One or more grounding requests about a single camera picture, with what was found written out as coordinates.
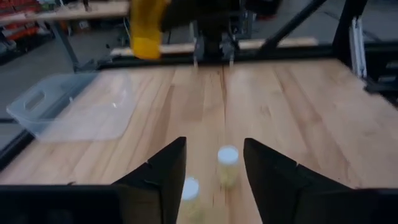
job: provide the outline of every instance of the yellow object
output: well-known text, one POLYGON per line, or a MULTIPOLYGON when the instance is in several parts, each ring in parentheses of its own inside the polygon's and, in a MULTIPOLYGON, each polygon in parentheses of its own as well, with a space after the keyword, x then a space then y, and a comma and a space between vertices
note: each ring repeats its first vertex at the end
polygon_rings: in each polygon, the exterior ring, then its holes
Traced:
POLYGON ((166 0, 131 0, 131 50, 137 58, 160 58, 160 20, 166 0))
POLYGON ((234 186, 236 179, 238 178, 239 167, 238 165, 225 165, 222 163, 218 164, 218 175, 220 178, 220 184, 223 187, 231 188, 234 186))

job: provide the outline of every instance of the wooden plank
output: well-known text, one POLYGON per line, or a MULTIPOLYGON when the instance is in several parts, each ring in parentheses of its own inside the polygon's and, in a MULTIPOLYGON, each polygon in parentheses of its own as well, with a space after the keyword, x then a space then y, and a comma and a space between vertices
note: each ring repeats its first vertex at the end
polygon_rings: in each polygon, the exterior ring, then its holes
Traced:
POLYGON ((398 187, 398 113, 367 95, 337 60, 107 72, 128 72, 136 86, 125 133, 107 141, 34 141, 0 173, 0 184, 110 184, 186 136, 187 175, 200 182, 207 223, 261 223, 244 138, 350 187, 398 187), (216 175, 217 151, 227 144, 240 152, 239 180, 229 191, 216 175))
POLYGON ((96 19, 102 17, 122 17, 127 15, 128 1, 89 3, 91 11, 86 12, 82 3, 58 8, 55 11, 40 13, 18 13, 0 18, 0 24, 10 22, 65 21, 74 19, 96 19))
MULTIPOLYGON (((263 39, 252 39, 252 40, 240 40, 239 46, 243 50, 258 49, 265 40, 263 39)), ((299 37, 299 38, 289 38, 284 39, 280 42, 280 46, 290 47, 290 46, 313 46, 317 45, 318 41, 313 37, 299 37)), ((194 43, 186 44, 169 44, 161 45, 160 52, 162 54, 177 54, 177 53, 190 53, 195 50, 194 43)), ((125 48, 115 48, 111 51, 111 55, 122 55, 122 56, 132 56, 133 52, 129 47, 125 48)))

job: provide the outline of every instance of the jar lid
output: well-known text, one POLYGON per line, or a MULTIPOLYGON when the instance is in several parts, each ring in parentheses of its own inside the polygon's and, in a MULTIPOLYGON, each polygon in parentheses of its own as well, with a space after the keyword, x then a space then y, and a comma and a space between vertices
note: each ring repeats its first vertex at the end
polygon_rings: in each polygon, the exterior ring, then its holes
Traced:
POLYGON ((182 189, 182 200, 193 200, 199 195, 199 181, 193 177, 185 179, 182 189))
POLYGON ((234 146, 223 146, 218 151, 218 162, 225 165, 237 164, 239 152, 234 146))

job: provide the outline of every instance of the yellow handle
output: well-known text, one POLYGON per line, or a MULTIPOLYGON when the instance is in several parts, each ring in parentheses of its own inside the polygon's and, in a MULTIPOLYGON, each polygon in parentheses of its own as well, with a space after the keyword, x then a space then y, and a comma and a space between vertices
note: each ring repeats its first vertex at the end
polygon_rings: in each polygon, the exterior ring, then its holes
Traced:
POLYGON ((166 0, 131 0, 131 50, 137 58, 160 58, 159 24, 166 0))

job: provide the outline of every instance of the floor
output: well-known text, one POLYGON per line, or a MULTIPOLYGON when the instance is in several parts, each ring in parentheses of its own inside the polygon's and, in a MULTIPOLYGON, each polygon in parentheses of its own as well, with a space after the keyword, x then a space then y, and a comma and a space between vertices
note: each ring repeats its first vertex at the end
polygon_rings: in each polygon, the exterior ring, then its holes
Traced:
MULTIPOLYGON (((253 25, 252 38, 266 38, 290 20, 310 0, 284 0, 278 15, 271 21, 259 21, 253 25)), ((344 0, 328 1, 298 27, 290 36, 314 36, 320 43, 333 40, 344 0)), ((369 0, 363 16, 365 39, 371 41, 394 40, 398 30, 398 1, 369 0)), ((105 30, 70 37, 72 47, 81 62, 101 58, 109 53, 106 44, 117 46, 116 30, 105 30)), ((187 27, 173 30, 170 43, 189 41, 187 27)), ((0 118, 10 118, 6 106, 40 79, 57 73, 70 73, 71 67, 63 49, 55 41, 49 42, 30 53, 0 67, 0 118)), ((6 145, 22 128, 18 124, 0 124, 0 148, 6 145)))

